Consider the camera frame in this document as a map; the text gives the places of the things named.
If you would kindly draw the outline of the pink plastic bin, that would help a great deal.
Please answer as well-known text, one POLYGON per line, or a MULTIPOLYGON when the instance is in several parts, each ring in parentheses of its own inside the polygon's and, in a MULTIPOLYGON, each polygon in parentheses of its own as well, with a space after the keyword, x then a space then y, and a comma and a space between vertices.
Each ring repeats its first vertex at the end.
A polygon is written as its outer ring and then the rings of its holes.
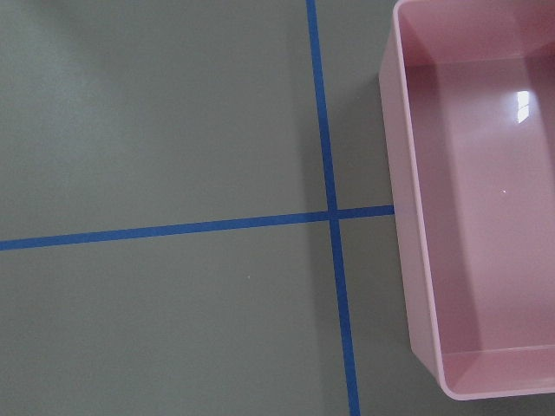
POLYGON ((554 4, 400 1, 379 71, 410 347, 455 400, 554 390, 554 4))

